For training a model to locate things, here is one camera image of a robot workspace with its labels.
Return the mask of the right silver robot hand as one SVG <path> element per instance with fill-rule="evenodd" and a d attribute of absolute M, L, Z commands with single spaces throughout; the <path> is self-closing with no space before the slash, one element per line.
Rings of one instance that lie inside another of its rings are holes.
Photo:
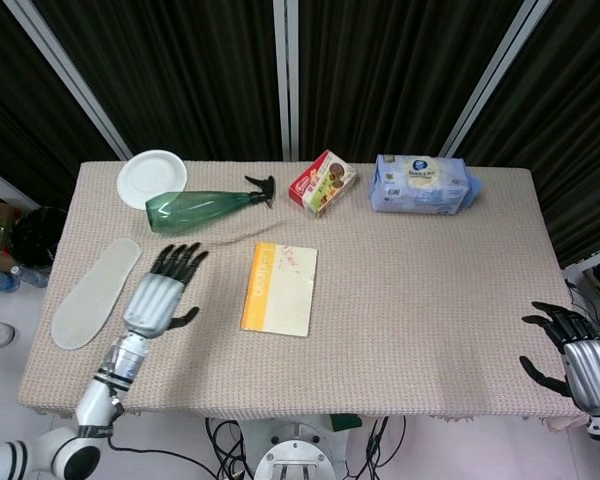
<path fill-rule="evenodd" d="M 562 380 L 540 372 L 532 361 L 521 356 L 526 374 L 538 385 L 569 398 L 591 417 L 600 417 L 600 335 L 583 315 L 565 307 L 533 301 L 542 315 L 527 315 L 522 321 L 539 326 L 561 356 Z"/>

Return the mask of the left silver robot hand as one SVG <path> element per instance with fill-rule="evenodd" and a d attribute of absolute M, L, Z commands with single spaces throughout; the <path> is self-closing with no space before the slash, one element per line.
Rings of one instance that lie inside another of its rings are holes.
<path fill-rule="evenodd" d="M 200 251 L 201 244 L 173 244 L 165 247 L 154 260 L 134 291 L 123 314 L 126 329 L 143 338 L 155 339 L 168 330 L 182 328 L 191 323 L 200 308 L 193 306 L 180 316 L 175 310 L 183 293 L 201 263 L 209 255 Z"/>

